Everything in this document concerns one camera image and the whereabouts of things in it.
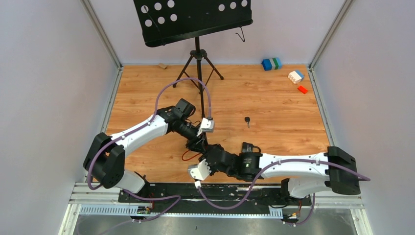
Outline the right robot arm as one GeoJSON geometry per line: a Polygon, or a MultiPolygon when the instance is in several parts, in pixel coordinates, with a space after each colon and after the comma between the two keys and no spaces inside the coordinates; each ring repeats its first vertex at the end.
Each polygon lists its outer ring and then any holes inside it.
{"type": "Polygon", "coordinates": [[[203,181],[216,172],[245,182],[283,177],[279,197],[285,204],[320,191],[342,195],[360,194],[356,160],[337,146],[326,152],[301,156],[282,156],[262,153],[258,146],[243,142],[236,155],[219,144],[210,145],[199,158],[199,163],[188,167],[194,180],[203,181]]]}

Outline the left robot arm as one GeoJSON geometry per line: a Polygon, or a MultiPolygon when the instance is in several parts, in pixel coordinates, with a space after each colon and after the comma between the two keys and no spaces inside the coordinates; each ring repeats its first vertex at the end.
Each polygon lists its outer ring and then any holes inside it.
{"type": "Polygon", "coordinates": [[[195,112],[195,106],[180,99],[175,106],[158,109],[144,122],[111,136],[99,133],[95,136],[83,162],[83,168],[104,188],[122,188],[131,192],[138,202],[150,196],[146,181],[137,173],[125,169],[125,159],[149,141],[176,132],[187,139],[188,150],[205,153],[208,142],[206,132],[214,129],[212,118],[203,118],[197,126],[187,119],[195,112]]]}

